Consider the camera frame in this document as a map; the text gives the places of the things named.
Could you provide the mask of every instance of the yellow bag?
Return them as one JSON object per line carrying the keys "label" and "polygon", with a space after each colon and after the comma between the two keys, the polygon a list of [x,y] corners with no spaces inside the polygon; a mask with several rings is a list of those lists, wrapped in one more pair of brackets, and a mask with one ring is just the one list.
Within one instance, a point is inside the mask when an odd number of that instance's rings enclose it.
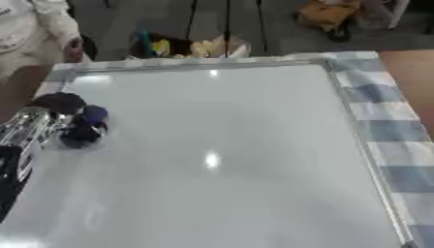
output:
{"label": "yellow bag", "polygon": [[338,5],[327,5],[312,0],[298,11],[298,22],[318,26],[329,32],[337,29],[348,17],[360,8],[359,0],[345,1]]}

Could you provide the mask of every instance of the whiteboard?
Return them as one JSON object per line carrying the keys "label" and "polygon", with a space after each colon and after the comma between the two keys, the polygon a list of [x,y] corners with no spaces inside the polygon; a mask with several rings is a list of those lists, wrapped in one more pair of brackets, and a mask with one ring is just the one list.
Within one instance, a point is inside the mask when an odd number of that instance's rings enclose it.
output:
{"label": "whiteboard", "polygon": [[67,91],[108,108],[109,135],[45,151],[1,248],[400,246],[320,65],[89,73]]}

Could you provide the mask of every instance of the dark blue object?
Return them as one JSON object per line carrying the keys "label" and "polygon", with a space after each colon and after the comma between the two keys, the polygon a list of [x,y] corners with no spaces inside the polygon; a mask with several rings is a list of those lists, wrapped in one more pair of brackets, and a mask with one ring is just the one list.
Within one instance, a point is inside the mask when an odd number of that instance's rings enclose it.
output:
{"label": "dark blue object", "polygon": [[108,130],[109,112],[98,106],[87,106],[74,117],[60,139],[71,148],[83,148],[96,143]]}

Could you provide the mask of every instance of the gray floor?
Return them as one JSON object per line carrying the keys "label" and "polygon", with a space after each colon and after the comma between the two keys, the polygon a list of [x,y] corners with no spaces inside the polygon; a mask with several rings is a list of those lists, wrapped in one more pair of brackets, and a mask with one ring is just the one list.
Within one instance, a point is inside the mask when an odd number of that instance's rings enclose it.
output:
{"label": "gray floor", "polygon": [[[118,60],[127,54],[130,34],[148,30],[184,38],[192,0],[74,0],[82,33],[93,38],[98,60]],[[225,2],[199,0],[192,29],[193,40],[213,39],[224,30]],[[292,20],[305,0],[264,0],[263,14],[269,51],[264,52],[256,0],[232,0],[232,31],[253,45],[252,55],[284,55],[294,52],[339,50],[401,50],[434,48],[434,35],[422,34],[426,15],[406,14],[395,30],[366,31],[354,28],[345,44],[329,41],[321,32]]]}

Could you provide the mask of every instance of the plaid tablecloth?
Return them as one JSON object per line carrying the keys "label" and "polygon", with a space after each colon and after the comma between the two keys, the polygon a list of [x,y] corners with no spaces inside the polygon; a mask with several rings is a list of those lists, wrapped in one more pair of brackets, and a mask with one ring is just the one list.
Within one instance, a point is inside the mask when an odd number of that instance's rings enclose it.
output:
{"label": "plaid tablecloth", "polygon": [[[434,144],[376,52],[304,53],[243,59],[151,59],[57,65],[47,82],[59,82],[72,69],[140,68],[181,64],[274,62],[326,59],[331,65],[367,141],[393,207],[420,248],[434,247]],[[46,83],[43,91],[58,88]]]}

